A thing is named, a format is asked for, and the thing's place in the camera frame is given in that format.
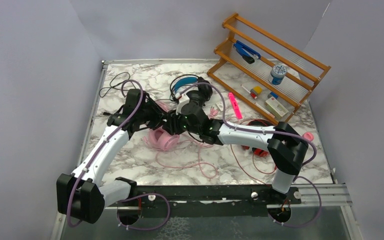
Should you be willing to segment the pink headphones with cable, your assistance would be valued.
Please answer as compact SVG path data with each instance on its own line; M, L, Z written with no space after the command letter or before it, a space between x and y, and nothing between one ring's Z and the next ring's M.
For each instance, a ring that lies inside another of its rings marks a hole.
M198 140L193 140L193 138L190 136L187 140L180 141L180 135L170 135L166 130L163 130L162 127L157 128L155 130L150 129L148 132L147 137L143 137L142 140L152 149L157 150L158 152L155 155L155 161L157 164L164 168L168 169L175 169L175 170L185 170L185 169L191 169L193 167L198 167L202 175L211 180L218 176L218 168L214 166L213 164L205 161L201 161L201 149L202 148L210 148L209 145L205 145L204 143L199 143ZM173 165L166 165L162 164L158 157L159 154L162 152L171 152L175 150L175 147L183 142L191 142L196 143L198 145L198 152L197 152L197 163L189 164L189 165L183 165L183 166L173 166ZM213 168L214 174L213 175L207 175L202 165L207 165Z

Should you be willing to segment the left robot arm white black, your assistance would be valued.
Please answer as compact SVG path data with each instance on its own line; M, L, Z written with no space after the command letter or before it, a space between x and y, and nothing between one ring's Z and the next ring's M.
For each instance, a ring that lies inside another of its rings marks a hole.
M100 184L111 162L140 126L158 128L164 115L146 91L130 89L125 104L108 118L104 133L90 154L70 174L58 177L58 212L94 224L106 207L118 201L127 206L135 203L135 181L121 177L108 185Z

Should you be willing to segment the black blue headphones with cable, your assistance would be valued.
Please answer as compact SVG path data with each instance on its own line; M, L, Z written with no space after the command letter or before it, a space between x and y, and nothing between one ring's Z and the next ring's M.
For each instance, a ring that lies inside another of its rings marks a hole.
M127 89L122 89L121 85L124 81L130 80L131 74L129 72L121 72L115 75L109 82L108 86L102 87L98 96L104 98L111 90L122 92L123 94L127 93ZM169 85L169 97L165 100L169 100L173 103L178 104L179 100L176 98L176 94L180 94L182 91L185 91L185 94L191 100L197 102L200 107L206 105L212 95L213 88L208 85L208 81L203 77L196 74L183 74L174 78L174 80Z

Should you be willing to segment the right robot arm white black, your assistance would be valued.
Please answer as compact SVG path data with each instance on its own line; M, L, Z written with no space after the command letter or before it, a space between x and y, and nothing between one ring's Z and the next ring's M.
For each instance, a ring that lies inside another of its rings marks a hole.
M288 198L310 144L286 122L271 126L236 124L209 118L199 105L191 102L182 105L180 111L169 111L163 129L171 135L195 134L209 145L241 145L269 152L277 171L268 196L276 204Z

